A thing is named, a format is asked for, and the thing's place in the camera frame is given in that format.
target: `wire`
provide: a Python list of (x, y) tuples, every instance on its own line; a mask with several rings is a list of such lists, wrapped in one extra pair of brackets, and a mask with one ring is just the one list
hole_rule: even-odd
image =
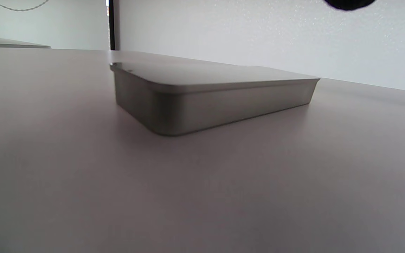
[(32, 8), (27, 8), (27, 9), (14, 9), (14, 8), (10, 8), (10, 7), (7, 7), (7, 6), (2, 5), (2, 4), (0, 4), (0, 6), (1, 6), (2, 8), (6, 8), (6, 9), (8, 9), (8, 10), (13, 10), (13, 11), (29, 11), (29, 10), (33, 10), (33, 9), (36, 9), (36, 8), (40, 8), (41, 6), (45, 5), (48, 1), (49, 1), (49, 0), (45, 0), (45, 2), (40, 3), (40, 4), (37, 5), (37, 6), (32, 7)]

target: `tin lid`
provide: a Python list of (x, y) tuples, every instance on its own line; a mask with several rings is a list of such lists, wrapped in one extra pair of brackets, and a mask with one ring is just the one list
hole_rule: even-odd
[(121, 70), (148, 80), (162, 92), (190, 92), (213, 89), (276, 85), (281, 80), (318, 80), (318, 77), (269, 67), (230, 64), (157, 64), (151, 62), (113, 63)]

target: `metal box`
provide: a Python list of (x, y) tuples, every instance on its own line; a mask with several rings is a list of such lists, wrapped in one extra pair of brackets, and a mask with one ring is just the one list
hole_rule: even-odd
[(111, 64), (111, 70), (118, 105), (164, 136), (308, 104), (319, 80), (268, 67), (208, 62), (125, 62)]

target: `white wall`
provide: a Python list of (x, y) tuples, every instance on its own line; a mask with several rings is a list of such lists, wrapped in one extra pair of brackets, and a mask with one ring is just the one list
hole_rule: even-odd
[[(0, 0), (11, 8), (30, 8), (43, 0)], [(105, 0), (50, 0), (15, 12), (0, 7), (0, 37), (52, 48), (108, 50)]]
[(405, 0), (120, 0), (121, 49), (405, 90)]

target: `table surface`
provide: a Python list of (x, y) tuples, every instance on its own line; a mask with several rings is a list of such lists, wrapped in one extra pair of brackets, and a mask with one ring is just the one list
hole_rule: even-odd
[(177, 138), (117, 107), (108, 63), (0, 48), (0, 252), (405, 253), (405, 91), (322, 79), (312, 103)]
[(14, 47), (14, 48), (51, 48), (48, 45), (35, 44), (30, 42), (8, 40), (0, 38), (0, 47)]

